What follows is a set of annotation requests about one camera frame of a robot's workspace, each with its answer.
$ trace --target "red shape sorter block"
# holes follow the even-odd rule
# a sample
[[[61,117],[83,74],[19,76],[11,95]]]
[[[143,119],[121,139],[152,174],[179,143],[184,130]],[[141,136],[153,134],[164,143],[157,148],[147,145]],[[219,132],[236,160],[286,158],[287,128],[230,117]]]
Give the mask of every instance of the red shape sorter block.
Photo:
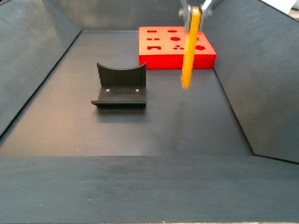
[[[182,69],[186,30],[183,26],[148,26],[139,28],[139,64],[147,69]],[[195,69],[211,69],[216,52],[203,32],[199,32],[194,55]]]

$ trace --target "yellow stick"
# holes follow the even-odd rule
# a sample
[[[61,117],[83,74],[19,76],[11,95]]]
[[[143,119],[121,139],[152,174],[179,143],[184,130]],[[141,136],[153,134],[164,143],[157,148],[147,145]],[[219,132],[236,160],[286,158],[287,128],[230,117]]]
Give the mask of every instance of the yellow stick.
[[[184,56],[182,66],[182,88],[188,89],[192,82],[192,62],[199,34],[202,12],[199,7],[191,7],[191,29],[186,37]]]

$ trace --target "black bin floor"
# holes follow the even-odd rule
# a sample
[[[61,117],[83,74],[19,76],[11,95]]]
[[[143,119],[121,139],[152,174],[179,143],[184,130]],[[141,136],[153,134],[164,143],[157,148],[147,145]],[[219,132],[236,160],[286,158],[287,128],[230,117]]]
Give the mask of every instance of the black bin floor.
[[[97,109],[97,62],[137,66],[136,31],[85,31],[8,131],[0,156],[252,155],[212,70],[147,71],[145,109]]]

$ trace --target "hole in red block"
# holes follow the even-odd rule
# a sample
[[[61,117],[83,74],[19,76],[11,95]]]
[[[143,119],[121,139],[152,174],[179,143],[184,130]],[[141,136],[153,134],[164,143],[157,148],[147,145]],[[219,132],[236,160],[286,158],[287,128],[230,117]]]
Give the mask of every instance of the hole in red block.
[[[163,48],[159,45],[152,45],[147,47],[147,50],[152,50],[152,49],[161,50]]]
[[[179,41],[180,38],[178,38],[178,37],[171,37],[171,40],[172,40],[172,41]]]
[[[179,46],[174,48],[174,50],[183,50],[183,49],[184,48],[183,47],[179,47]]]
[[[195,49],[203,51],[206,47],[203,45],[196,45]]]

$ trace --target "black holder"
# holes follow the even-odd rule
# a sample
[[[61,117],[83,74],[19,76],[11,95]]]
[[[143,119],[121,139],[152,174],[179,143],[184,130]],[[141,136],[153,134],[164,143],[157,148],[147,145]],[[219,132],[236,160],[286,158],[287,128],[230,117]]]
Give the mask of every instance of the black holder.
[[[145,107],[145,64],[129,69],[113,69],[97,63],[101,88],[97,107]]]

